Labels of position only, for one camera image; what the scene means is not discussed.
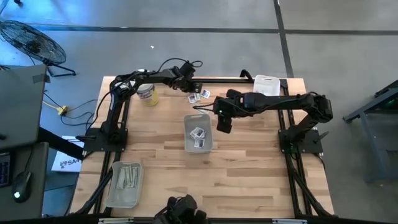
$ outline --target clear plastic container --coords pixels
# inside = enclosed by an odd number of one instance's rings
[[[280,80],[275,77],[256,75],[254,79],[253,92],[262,93],[266,96],[279,96]]]
[[[122,166],[138,167],[137,187],[125,187],[124,189],[116,188]],[[138,204],[141,196],[142,180],[144,178],[144,169],[142,165],[138,162],[115,162],[112,164],[112,170],[112,181],[105,205],[110,208],[134,208]]]
[[[191,131],[196,127],[206,131],[205,145],[202,148],[195,147],[195,140],[191,138]],[[185,150],[190,153],[207,153],[213,149],[213,135],[211,133],[211,119],[208,114],[186,115],[184,117]]]

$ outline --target yellow cable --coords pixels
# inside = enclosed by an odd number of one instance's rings
[[[51,105],[50,103],[47,103],[46,101],[43,101],[43,103],[44,103],[45,105],[51,107],[51,108],[56,109],[57,111],[59,110],[59,107],[55,107],[55,106]]]

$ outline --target wooden tabletop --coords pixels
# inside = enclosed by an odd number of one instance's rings
[[[99,98],[109,91],[114,77],[104,77]],[[301,78],[287,79],[290,95],[306,93]],[[228,89],[252,91],[252,84],[203,84],[215,96],[225,96]],[[284,156],[280,152],[276,111],[266,111],[252,118],[233,119],[231,134],[216,130],[217,117],[210,114],[214,149],[209,154],[192,155],[184,151],[183,118],[197,114],[188,102],[188,93],[156,85],[160,101],[144,106],[132,97],[127,120],[129,137],[121,161],[141,162],[144,182],[139,205],[133,209],[114,208],[114,217],[153,217],[165,207],[170,196],[190,194],[208,217],[272,218],[293,217],[292,199]],[[106,119],[110,98],[99,109],[98,127]],[[294,111],[298,123],[306,115]],[[71,212],[89,199],[100,179],[104,153],[93,153],[83,161]],[[303,154],[307,185],[324,206],[333,213],[328,184],[322,164],[312,154]],[[103,202],[108,195],[105,189]],[[301,190],[298,190],[303,208]]]

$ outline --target black fan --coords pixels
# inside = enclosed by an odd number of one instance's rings
[[[28,56],[43,62],[47,66],[56,66],[72,72],[54,75],[48,69],[52,77],[76,75],[75,71],[60,66],[67,60],[67,55],[62,47],[37,29],[18,21],[8,20],[0,22],[0,34],[7,42]]]

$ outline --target concrete floor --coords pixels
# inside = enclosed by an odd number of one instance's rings
[[[279,2],[286,29],[398,29],[395,0]],[[105,0],[25,0],[22,8],[9,2],[0,14],[0,20],[6,19],[62,26],[278,28],[273,0],[119,0],[118,4]],[[46,86],[55,101],[68,106],[95,99],[104,75],[137,68],[156,69],[169,57],[202,60],[204,66],[198,69],[198,76],[236,77],[243,68],[252,74],[287,76],[279,34],[45,33],[65,49],[64,66],[79,73],[76,77],[53,78]],[[364,183],[364,176],[375,169],[369,145],[361,124],[354,121],[347,125],[341,117],[397,79],[398,36],[292,34],[287,35],[287,46],[294,77],[304,78],[308,91],[326,94],[333,105],[334,120],[318,128],[330,132],[323,140],[323,148],[335,213],[346,218],[396,222],[397,184]],[[0,64],[32,64],[26,55],[5,42],[0,42],[0,52]],[[76,115],[94,108],[94,103],[86,105]],[[48,107],[43,107],[42,114],[46,119],[41,125],[58,135],[84,133],[83,126],[62,125]],[[76,175],[50,172],[54,156],[52,151],[43,213],[63,215],[73,187],[56,188],[74,184]],[[62,203],[54,200],[61,195]]]

